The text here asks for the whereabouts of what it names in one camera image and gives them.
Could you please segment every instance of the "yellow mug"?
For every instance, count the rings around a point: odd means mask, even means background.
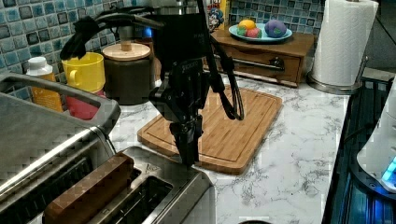
[[[97,92],[105,86],[104,57],[87,52],[81,59],[62,61],[67,85],[90,92]]]

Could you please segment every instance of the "white bottle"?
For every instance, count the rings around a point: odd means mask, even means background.
[[[44,57],[35,57],[29,59],[29,69],[26,75],[31,77],[39,77],[49,81],[56,81],[52,71],[52,66],[47,64]],[[58,92],[48,91],[37,87],[32,87],[33,102],[46,108],[64,112],[62,109],[61,97]]]

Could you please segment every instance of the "red container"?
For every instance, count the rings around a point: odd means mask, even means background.
[[[105,97],[103,90],[95,92],[94,94]],[[98,111],[96,106],[87,104],[70,96],[66,96],[66,103],[70,115],[79,119],[92,119]]]

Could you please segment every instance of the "drawer handle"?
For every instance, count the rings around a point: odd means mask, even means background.
[[[215,54],[216,59],[220,59],[220,56]],[[246,64],[246,65],[252,65],[252,66],[257,66],[261,68],[268,68],[271,70],[276,70],[276,71],[285,71],[285,63],[283,62],[282,59],[275,57],[274,59],[270,60],[270,64],[264,64],[264,63],[254,63],[254,62],[249,62],[245,60],[240,60],[240,59],[233,59],[233,62],[235,63],[241,63],[241,64]]]

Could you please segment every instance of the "tile backsplash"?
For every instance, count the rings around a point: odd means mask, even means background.
[[[245,18],[257,23],[280,20],[293,32],[318,35],[323,10],[321,0],[233,0],[229,18],[231,24]]]
[[[0,72],[25,73],[27,60],[44,56],[52,65],[58,81],[65,83],[60,51],[75,32],[73,22],[95,16],[111,7],[129,7],[135,0],[0,0]],[[116,42],[110,30],[104,30],[86,44],[87,50],[99,50]],[[29,97],[26,89],[15,93]]]
[[[322,0],[233,0],[231,23],[244,18],[256,22],[278,19],[293,32],[318,34],[323,19]],[[60,51],[75,32],[73,22],[95,16],[111,7],[129,7],[136,0],[0,0],[0,72],[25,73],[27,60],[44,56],[58,81],[65,83]],[[104,30],[86,44],[87,50],[100,50],[116,42]],[[29,97],[27,90],[16,93]]]

